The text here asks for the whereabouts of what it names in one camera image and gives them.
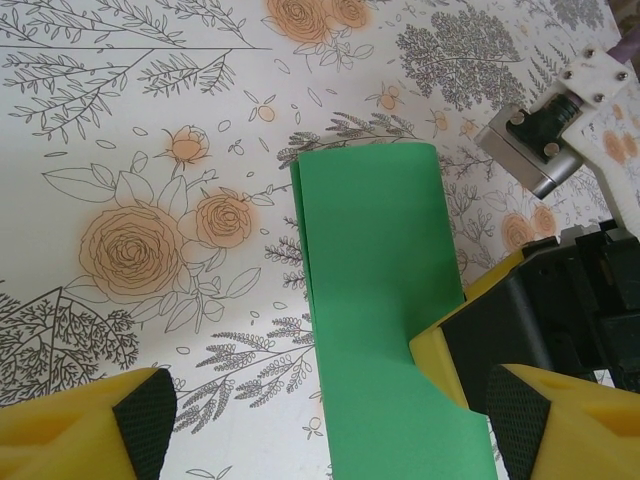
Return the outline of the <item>green paper sheet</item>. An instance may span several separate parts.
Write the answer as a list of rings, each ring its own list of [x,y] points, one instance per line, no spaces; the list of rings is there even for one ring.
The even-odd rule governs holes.
[[[333,480],[497,480],[486,418],[409,350],[463,301],[434,146],[306,152],[291,176]]]

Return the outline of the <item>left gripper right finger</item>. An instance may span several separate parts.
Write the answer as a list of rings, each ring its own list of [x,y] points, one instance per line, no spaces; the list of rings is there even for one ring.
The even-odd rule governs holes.
[[[498,365],[487,413],[509,480],[640,480],[640,394]]]

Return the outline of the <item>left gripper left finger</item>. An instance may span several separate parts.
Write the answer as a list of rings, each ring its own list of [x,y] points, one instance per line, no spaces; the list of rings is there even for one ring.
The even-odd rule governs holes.
[[[0,480],[159,480],[176,418],[165,368],[0,408]]]

